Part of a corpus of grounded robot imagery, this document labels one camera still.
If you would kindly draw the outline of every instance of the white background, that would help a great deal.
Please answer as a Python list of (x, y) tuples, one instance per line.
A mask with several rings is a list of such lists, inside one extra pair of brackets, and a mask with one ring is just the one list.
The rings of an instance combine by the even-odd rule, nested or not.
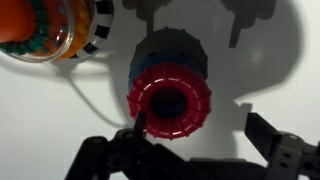
[[(82, 141), (114, 133), (132, 120), (127, 75), (146, 23), (115, 1), (104, 51), (77, 64), (27, 64), (1, 54), (0, 179), (63, 179)], [(228, 48), (234, 15), (218, 0), (174, 0), (155, 13), (155, 29), (185, 29), (209, 57), (212, 113), (189, 138), (153, 139), (185, 159), (245, 158), (265, 164), (243, 134), (245, 114), (260, 113), (274, 127), (320, 140), (320, 1), (278, 0), (274, 16), (242, 31)], [(61, 73), (73, 68), (70, 75)], [(102, 113), (99, 117), (70, 84)]]

